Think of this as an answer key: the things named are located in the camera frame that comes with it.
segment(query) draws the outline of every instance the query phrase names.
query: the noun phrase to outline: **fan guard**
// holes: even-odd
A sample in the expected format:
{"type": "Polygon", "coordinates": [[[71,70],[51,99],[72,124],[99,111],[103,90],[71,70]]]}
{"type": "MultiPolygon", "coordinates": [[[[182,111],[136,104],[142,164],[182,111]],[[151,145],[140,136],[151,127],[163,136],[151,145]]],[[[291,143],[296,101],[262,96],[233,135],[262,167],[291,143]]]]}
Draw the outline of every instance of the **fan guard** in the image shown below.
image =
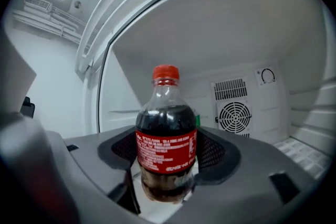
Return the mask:
{"type": "Polygon", "coordinates": [[[239,133],[248,126],[251,117],[249,109],[244,104],[232,102],[223,107],[218,121],[223,130],[239,133]]]}

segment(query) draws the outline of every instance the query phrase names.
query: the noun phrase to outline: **plastic bottle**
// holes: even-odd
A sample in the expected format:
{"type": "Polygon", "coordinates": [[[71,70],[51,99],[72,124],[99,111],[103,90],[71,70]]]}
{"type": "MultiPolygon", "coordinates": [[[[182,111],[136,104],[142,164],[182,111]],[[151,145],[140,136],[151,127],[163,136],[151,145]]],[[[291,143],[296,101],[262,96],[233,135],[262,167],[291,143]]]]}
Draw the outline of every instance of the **plastic bottle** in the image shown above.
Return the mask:
{"type": "Polygon", "coordinates": [[[181,201],[193,185],[196,120],[180,95],[179,78],[177,67],[157,66],[152,98],[136,119],[142,188],[158,201],[181,201]]]}

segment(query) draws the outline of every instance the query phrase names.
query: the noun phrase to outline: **sticker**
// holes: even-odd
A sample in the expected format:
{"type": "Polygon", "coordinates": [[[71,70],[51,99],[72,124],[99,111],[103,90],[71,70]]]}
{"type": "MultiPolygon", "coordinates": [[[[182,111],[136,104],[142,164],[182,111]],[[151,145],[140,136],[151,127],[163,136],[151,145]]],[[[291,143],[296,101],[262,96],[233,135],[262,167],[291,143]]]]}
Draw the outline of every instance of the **sticker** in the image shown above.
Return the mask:
{"type": "Polygon", "coordinates": [[[192,166],[196,159],[197,130],[179,136],[152,136],[136,131],[138,161],[146,169],[172,174],[192,166]]]}

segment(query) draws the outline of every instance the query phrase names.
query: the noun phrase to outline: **air vent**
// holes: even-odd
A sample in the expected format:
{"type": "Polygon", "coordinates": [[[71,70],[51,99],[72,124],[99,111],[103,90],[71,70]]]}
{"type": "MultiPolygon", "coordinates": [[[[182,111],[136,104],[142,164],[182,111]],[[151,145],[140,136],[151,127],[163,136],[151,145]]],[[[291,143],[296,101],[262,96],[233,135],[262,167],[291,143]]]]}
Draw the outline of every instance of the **air vent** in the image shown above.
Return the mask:
{"type": "Polygon", "coordinates": [[[248,102],[221,102],[217,105],[218,128],[227,132],[250,137],[251,113],[248,102]]]}
{"type": "Polygon", "coordinates": [[[215,99],[227,100],[247,96],[245,80],[243,78],[212,83],[215,99]]]}
{"type": "Polygon", "coordinates": [[[45,0],[25,0],[25,5],[46,13],[50,12],[53,6],[50,2],[45,0]]]}

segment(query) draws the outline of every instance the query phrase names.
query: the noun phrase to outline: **red bottle cap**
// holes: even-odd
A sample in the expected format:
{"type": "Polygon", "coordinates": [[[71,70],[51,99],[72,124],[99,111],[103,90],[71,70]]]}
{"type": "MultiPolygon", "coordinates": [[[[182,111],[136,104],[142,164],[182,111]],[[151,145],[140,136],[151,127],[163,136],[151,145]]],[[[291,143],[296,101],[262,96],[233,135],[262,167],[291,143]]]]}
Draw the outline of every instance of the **red bottle cap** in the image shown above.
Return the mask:
{"type": "Polygon", "coordinates": [[[154,68],[153,80],[154,79],[180,79],[179,69],[171,65],[159,65],[154,68]]]}

